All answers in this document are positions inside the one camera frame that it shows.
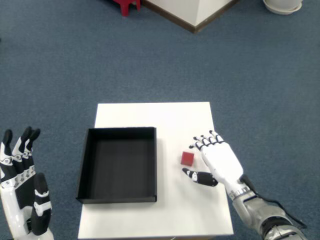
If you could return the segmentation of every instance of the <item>metal robot arm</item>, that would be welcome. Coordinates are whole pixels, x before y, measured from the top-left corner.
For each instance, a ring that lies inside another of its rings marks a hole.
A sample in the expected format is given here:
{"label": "metal robot arm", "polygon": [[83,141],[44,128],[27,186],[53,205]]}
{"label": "metal robot arm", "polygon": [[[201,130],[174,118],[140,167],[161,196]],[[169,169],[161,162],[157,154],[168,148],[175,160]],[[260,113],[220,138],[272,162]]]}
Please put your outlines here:
{"label": "metal robot arm", "polygon": [[224,184],[232,204],[243,223],[255,229],[263,240],[307,240],[290,219],[307,226],[276,200],[267,199],[257,193],[230,145],[220,135],[210,131],[209,136],[193,138],[196,142],[190,148],[201,151],[202,159],[210,172],[194,172],[187,168],[183,171],[192,181],[207,186]]}

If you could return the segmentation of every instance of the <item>small red block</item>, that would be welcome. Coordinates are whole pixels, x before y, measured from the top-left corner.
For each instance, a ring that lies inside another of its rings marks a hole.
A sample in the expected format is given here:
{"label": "small red block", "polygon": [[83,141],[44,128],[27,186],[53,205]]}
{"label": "small red block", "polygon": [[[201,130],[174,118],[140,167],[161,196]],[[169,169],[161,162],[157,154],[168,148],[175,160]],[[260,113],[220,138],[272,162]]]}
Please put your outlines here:
{"label": "small red block", "polygon": [[192,166],[193,163],[194,163],[194,154],[184,151],[182,153],[181,164]]}

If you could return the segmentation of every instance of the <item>floor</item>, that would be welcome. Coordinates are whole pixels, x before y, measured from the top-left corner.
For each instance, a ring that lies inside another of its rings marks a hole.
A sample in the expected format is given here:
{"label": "floor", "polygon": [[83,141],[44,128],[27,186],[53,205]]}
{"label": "floor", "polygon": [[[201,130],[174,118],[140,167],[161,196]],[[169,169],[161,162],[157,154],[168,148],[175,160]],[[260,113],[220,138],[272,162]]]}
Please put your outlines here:
{"label": "floor", "polygon": [[[0,136],[31,125],[55,239],[76,239],[76,185],[97,103],[209,101],[260,193],[320,236],[320,1],[289,16],[241,0],[194,35],[111,0],[0,0]],[[231,207],[235,236],[257,240]],[[0,207],[0,239],[10,238]]]}

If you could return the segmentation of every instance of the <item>open black box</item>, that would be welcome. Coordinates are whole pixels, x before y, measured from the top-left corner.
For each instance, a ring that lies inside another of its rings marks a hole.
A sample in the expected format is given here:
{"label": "open black box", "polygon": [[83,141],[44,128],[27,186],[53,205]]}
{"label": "open black box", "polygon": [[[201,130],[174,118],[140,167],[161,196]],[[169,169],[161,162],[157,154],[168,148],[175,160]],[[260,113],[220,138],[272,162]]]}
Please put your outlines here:
{"label": "open black box", "polygon": [[88,129],[76,199],[83,204],[156,202],[156,128]]}

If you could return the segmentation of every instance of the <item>white table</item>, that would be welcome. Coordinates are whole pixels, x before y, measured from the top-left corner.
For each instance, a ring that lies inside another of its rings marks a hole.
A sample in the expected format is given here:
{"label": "white table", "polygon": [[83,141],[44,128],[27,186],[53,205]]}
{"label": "white table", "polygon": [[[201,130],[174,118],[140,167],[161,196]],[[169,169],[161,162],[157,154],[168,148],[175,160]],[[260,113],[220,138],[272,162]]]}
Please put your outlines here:
{"label": "white table", "polygon": [[196,184],[181,171],[187,151],[192,169],[208,172],[188,146],[214,128],[209,102],[99,104],[95,127],[156,127],[157,202],[84,204],[79,239],[233,234],[224,186]]}

